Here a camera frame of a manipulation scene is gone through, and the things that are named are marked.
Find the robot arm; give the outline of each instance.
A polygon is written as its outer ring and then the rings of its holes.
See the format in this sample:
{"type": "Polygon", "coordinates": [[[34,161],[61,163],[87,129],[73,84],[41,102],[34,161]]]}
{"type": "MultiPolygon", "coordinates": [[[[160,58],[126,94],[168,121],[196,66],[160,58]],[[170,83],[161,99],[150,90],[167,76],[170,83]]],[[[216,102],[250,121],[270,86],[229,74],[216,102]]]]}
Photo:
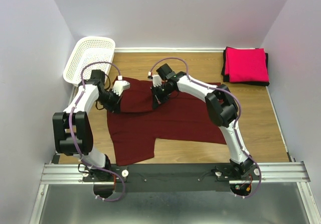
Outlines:
{"type": "Polygon", "coordinates": [[[210,87],[224,89],[229,91],[226,85],[215,86],[203,83],[196,79],[186,76],[184,72],[175,73],[171,68],[164,64],[157,69],[159,75],[153,75],[150,78],[153,80],[153,106],[158,106],[168,100],[168,95],[173,91],[186,92],[206,103],[209,117],[213,124],[219,127],[230,152],[230,162],[235,169],[235,175],[243,177],[253,165],[253,161],[248,158],[247,151],[241,133],[236,123],[238,107],[234,99],[219,90],[212,90],[210,87]],[[239,141],[236,138],[235,131],[238,134],[239,141]]]}
{"type": "Polygon", "coordinates": [[[92,70],[90,79],[85,80],[85,86],[79,86],[78,93],[71,104],[63,112],[53,115],[53,127],[56,151],[67,156],[79,158],[71,134],[67,131],[69,129],[68,119],[71,109],[77,105],[73,111],[72,124],[76,129],[74,134],[83,154],[82,158],[86,163],[109,169],[110,162],[108,157],[93,147],[93,135],[88,113],[95,101],[99,101],[109,111],[119,112],[121,95],[124,90],[130,87],[130,84],[120,79],[115,81],[111,90],[106,91],[104,83],[105,73],[101,70],[92,70]]]}

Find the white knob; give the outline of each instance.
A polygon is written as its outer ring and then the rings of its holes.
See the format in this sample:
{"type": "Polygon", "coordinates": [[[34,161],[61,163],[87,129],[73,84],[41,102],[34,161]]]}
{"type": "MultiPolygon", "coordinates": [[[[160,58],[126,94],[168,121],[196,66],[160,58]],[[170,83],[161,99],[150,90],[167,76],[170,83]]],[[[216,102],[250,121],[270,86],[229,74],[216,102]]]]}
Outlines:
{"type": "Polygon", "coordinates": [[[260,175],[260,172],[259,172],[259,169],[258,169],[258,168],[254,169],[254,174],[257,175],[257,176],[260,175]]]}
{"type": "Polygon", "coordinates": [[[127,177],[128,174],[129,174],[128,170],[123,170],[123,171],[121,172],[122,177],[127,177]]]}

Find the garment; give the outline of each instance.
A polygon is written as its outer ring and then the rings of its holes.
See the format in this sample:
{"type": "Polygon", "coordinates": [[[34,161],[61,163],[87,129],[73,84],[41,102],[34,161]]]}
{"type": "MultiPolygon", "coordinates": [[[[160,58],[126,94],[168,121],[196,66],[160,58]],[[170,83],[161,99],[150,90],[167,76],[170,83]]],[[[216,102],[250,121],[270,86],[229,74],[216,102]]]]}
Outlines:
{"type": "Polygon", "coordinates": [[[152,110],[152,82],[123,79],[130,82],[130,89],[123,93],[121,113],[107,112],[117,165],[153,158],[156,138],[226,144],[201,100],[187,93],[173,93],[171,99],[152,110]]]}
{"type": "Polygon", "coordinates": [[[267,64],[268,54],[264,53],[263,49],[239,50],[227,47],[223,52],[223,68],[221,72],[223,81],[268,86],[267,64]],[[257,61],[260,63],[259,69],[253,67],[257,61]],[[231,79],[230,76],[230,62],[232,62],[232,66],[236,66],[232,69],[232,74],[237,75],[234,79],[231,79]]]}

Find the stack of folded clothes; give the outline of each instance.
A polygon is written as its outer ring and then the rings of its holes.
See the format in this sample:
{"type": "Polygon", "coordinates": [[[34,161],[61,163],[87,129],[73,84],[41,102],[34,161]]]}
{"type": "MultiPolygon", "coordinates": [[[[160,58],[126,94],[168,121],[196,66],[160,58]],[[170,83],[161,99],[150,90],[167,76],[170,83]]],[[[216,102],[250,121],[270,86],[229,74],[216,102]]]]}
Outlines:
{"type": "Polygon", "coordinates": [[[235,49],[223,52],[223,81],[268,86],[268,54],[264,49],[235,49]]]}

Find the plastic basket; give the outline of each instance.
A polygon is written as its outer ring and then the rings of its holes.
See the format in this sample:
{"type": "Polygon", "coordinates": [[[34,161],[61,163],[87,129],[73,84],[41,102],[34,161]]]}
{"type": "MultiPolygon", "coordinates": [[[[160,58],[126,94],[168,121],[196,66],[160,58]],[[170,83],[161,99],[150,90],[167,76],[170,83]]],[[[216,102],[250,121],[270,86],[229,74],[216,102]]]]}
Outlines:
{"type": "MultiPolygon", "coordinates": [[[[115,51],[115,42],[106,37],[84,37],[80,39],[72,51],[63,77],[66,82],[75,86],[81,81],[81,70],[93,62],[112,62],[115,51]]],[[[84,72],[84,79],[89,79],[91,70],[100,69],[108,74],[110,64],[96,64],[88,67],[84,72]]]]}

